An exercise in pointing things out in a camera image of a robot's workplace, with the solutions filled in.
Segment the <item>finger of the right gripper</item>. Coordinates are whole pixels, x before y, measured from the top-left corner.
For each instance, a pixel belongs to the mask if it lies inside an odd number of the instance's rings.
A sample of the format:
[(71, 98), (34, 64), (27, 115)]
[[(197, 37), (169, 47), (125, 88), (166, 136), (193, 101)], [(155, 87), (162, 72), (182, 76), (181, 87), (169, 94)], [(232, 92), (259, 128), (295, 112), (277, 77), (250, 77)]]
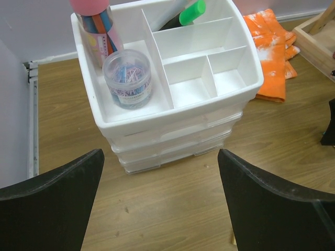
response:
[(330, 107), (330, 122), (320, 140), (321, 145), (324, 146), (334, 146), (335, 142), (335, 120), (334, 120), (335, 99), (329, 101), (329, 107)]

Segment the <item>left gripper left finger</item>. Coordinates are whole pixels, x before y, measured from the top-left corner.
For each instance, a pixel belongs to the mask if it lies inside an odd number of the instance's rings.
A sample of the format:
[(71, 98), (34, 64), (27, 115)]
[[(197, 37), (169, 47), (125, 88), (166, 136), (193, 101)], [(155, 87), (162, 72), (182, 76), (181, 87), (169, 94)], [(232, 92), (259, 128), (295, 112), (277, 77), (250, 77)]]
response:
[(94, 149), (1, 189), (1, 250), (81, 250), (105, 156)]

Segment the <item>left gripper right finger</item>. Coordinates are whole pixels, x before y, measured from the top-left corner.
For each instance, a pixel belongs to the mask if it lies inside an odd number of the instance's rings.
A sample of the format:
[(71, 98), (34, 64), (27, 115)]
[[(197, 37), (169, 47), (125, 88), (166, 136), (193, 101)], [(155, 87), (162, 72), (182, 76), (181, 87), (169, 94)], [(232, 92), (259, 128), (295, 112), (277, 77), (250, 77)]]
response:
[(334, 250), (334, 194), (293, 183), (227, 149), (220, 178), (238, 250)]

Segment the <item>clear paperclip jar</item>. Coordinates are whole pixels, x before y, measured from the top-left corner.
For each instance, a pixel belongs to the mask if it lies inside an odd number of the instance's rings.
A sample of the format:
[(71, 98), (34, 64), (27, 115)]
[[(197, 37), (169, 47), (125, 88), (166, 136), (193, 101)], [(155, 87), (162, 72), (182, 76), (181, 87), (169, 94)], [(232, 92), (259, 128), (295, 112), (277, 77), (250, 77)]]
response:
[(151, 64), (138, 50), (124, 49), (109, 55), (102, 67), (104, 79), (116, 105), (139, 109), (152, 95)]

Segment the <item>teal grey marker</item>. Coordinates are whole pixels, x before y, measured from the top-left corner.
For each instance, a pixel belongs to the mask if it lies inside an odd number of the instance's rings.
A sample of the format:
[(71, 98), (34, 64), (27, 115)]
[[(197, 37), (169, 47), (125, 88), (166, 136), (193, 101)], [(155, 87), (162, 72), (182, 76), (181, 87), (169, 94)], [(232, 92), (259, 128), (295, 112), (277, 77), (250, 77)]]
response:
[(154, 19), (150, 22), (151, 31), (159, 31), (168, 21), (183, 11), (188, 3), (189, 1), (186, 0), (176, 0), (156, 13)]

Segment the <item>green black highlighter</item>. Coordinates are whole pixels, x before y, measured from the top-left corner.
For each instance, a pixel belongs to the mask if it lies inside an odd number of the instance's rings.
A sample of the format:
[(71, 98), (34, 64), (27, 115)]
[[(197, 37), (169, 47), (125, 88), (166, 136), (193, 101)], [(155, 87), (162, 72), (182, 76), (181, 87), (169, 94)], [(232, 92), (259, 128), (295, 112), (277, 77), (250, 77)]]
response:
[(168, 21), (159, 31), (190, 25), (194, 20), (203, 15), (205, 11), (205, 1), (195, 1), (195, 3), (185, 8), (174, 18)]

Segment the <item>pink cap pen tube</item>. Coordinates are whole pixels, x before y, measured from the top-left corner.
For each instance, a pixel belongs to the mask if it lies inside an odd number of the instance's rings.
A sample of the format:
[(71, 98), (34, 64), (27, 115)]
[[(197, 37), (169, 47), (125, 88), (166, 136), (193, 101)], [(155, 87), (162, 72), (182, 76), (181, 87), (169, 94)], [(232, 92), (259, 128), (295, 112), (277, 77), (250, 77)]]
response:
[(114, 25), (108, 0), (70, 0), (79, 19), (97, 64), (103, 66), (106, 58), (122, 50), (123, 43)]

